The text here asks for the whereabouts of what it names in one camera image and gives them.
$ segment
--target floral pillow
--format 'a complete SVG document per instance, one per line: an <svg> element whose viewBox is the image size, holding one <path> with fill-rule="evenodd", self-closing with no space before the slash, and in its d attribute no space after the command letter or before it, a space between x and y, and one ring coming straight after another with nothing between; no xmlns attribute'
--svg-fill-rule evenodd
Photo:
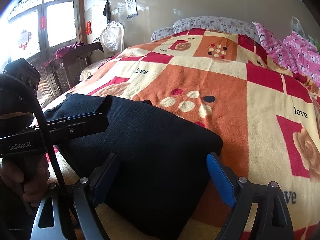
<svg viewBox="0 0 320 240"><path fill-rule="evenodd" d="M293 73L297 73L297 63L289 49L262 24L255 22L253 24L257 28L261 46L265 49L272 60L280 66L290 69Z"/></svg>

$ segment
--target cable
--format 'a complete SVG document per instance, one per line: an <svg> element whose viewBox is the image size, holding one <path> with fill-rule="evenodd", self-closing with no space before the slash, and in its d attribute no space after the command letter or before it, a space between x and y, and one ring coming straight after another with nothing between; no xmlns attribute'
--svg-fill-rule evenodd
<svg viewBox="0 0 320 240"><path fill-rule="evenodd" d="M6 240L17 240L9 231L7 228L7 225L5 222L0 218L0 234L2 237L5 237Z"/></svg>
<svg viewBox="0 0 320 240"><path fill-rule="evenodd" d="M15 77L6 75L6 74L0 74L0 86L3 88L7 88L12 91L15 91L18 95L25 97L27 99L28 103L31 105L32 110L33 110L33 112L36 116L36 119L38 121L39 128L41 130L42 137L44 139L44 144L47 148L49 159L50 159L52 168L54 170L54 173L56 174L59 186L62 189L62 192L65 195L67 195L66 184L64 182L63 175L61 173L57 157L54 153L53 144L51 142L50 132L49 132L48 125L47 125L47 120L44 117L44 113L41 109L41 106L40 106L36 96L20 80L18 80Z"/></svg>

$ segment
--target orange blanket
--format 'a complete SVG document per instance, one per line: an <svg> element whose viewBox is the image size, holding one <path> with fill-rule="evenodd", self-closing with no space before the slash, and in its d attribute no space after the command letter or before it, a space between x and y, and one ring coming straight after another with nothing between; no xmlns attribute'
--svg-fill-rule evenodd
<svg viewBox="0 0 320 240"><path fill-rule="evenodd" d="M224 141L223 163L238 176L279 183L295 239L307 239L319 222L319 90L307 77L294 78L247 36L191 29L127 48L69 92L148 99L212 130ZM73 171L58 159L67 182L74 183ZM252 205L242 239L256 210ZM179 239L214 239L228 212L210 182ZM106 205L98 214L111 239L152 239Z"/></svg>

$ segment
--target hand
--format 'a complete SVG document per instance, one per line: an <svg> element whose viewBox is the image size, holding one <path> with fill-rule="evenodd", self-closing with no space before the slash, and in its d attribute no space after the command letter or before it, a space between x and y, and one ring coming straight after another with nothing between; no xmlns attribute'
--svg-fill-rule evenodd
<svg viewBox="0 0 320 240"><path fill-rule="evenodd" d="M38 166L36 176L24 184L23 199L31 203L32 207L39 206L45 191L47 190L47 181L50 173L48 171L48 162L45 155L42 155ZM24 180L22 171L10 160L0 160L0 177L2 181L17 193L16 184Z"/></svg>

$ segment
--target pillow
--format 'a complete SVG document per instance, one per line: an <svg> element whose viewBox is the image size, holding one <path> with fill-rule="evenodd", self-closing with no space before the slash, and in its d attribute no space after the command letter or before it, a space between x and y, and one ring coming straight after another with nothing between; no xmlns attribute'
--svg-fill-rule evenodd
<svg viewBox="0 0 320 240"><path fill-rule="evenodd" d="M172 26L155 30L151 36L151 42L161 40L161 39L168 37L172 34L174 34L174 32L172 30Z"/></svg>
<svg viewBox="0 0 320 240"><path fill-rule="evenodd" d="M80 74L79 81L86 80L87 77L91 76L98 68L103 66L105 63L107 63L111 58L105 58L103 60L99 60L95 63L92 63L91 65L87 66L84 70L82 70Z"/></svg>
<svg viewBox="0 0 320 240"><path fill-rule="evenodd" d="M192 28L200 28L213 29L231 34L243 34L260 43L257 31L252 24L231 18L217 16L191 17L176 21L172 28L174 33L180 33Z"/></svg>
<svg viewBox="0 0 320 240"><path fill-rule="evenodd" d="M278 40L273 33L266 29L262 24L255 22L253 24L257 28L261 46L272 60L280 66L291 70L293 73L297 73L298 68L296 61L285 44Z"/></svg>

